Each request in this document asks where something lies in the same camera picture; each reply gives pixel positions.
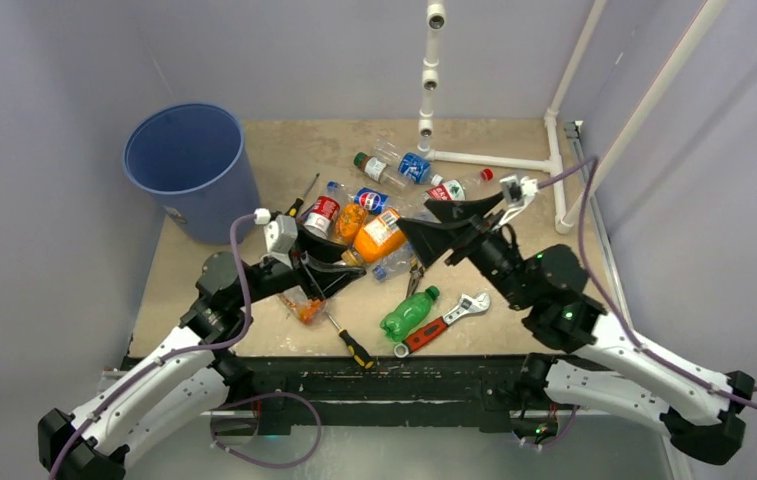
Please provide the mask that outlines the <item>nongfu spring red bottle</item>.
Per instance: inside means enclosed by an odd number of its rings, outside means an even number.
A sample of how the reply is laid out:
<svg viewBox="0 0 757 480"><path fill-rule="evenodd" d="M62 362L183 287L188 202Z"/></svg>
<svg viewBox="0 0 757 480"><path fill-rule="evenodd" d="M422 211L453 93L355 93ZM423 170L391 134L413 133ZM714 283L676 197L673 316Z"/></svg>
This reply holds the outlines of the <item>nongfu spring red bottle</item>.
<svg viewBox="0 0 757 480"><path fill-rule="evenodd" d="M493 178L493 171L489 168L455 179L438 177L420 195L418 202L413 205L412 211L425 211L424 202L427 200L467 201L476 199Z"/></svg>

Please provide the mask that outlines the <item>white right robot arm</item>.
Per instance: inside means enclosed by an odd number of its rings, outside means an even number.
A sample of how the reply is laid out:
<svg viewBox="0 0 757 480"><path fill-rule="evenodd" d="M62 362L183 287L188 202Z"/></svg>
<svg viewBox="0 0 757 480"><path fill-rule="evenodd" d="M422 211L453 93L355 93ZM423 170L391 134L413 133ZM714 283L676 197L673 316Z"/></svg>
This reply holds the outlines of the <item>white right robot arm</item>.
<svg viewBox="0 0 757 480"><path fill-rule="evenodd" d="M469 261L523 313L545 352L525 358L515 400L600 410L654 429L693 459L726 464L743 444L753 378L702 367L634 332L585 293L589 274L569 246L524 256L497 202L432 200L432 220L403 218L398 227L423 264Z"/></svg>

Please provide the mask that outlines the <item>green plastic bottle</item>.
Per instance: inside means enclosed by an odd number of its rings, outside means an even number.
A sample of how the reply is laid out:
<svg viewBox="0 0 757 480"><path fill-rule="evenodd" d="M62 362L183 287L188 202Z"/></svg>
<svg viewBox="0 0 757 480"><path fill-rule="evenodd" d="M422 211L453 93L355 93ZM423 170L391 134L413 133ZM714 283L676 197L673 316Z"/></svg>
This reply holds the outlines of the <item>green plastic bottle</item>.
<svg viewBox="0 0 757 480"><path fill-rule="evenodd" d="M384 316L380 328L385 336L393 341L402 341L414 327L429 315L440 296L436 286L429 286L403 300L394 310Z"/></svg>

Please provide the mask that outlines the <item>blue label water bottle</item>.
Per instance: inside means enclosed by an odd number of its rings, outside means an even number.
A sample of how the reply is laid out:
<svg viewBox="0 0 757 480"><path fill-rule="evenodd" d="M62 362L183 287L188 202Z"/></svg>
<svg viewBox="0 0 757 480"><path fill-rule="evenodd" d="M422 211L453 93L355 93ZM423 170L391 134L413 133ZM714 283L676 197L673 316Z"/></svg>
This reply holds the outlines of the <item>blue label water bottle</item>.
<svg viewBox="0 0 757 480"><path fill-rule="evenodd" d="M378 261L371 270L373 279L384 282L410 270L415 253L409 242Z"/></svg>

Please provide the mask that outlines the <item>orange juice bottle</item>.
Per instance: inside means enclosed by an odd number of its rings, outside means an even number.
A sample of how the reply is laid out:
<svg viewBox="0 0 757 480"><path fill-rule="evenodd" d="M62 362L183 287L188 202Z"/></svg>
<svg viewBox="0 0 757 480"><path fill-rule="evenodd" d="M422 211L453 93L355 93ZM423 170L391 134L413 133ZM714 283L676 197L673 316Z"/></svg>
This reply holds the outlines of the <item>orange juice bottle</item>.
<svg viewBox="0 0 757 480"><path fill-rule="evenodd" d="M397 209L388 208L368 221L341 254L342 261L349 266L366 266L398 250L407 241L397 225L400 218Z"/></svg>

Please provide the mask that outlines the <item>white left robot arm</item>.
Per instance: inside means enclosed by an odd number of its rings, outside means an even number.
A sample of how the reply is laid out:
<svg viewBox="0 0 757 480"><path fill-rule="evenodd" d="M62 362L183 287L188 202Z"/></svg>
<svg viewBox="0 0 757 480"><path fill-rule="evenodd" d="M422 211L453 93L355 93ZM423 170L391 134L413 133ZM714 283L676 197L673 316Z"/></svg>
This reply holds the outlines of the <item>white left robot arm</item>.
<svg viewBox="0 0 757 480"><path fill-rule="evenodd" d="M249 265L233 252L208 257L198 296L164 340L118 381L70 413L37 425L40 463L52 479L121 479L151 447L205 410L238 409L255 394L253 373L233 352L254 302L297 288L326 300L365 276L344 246L278 218L267 252Z"/></svg>

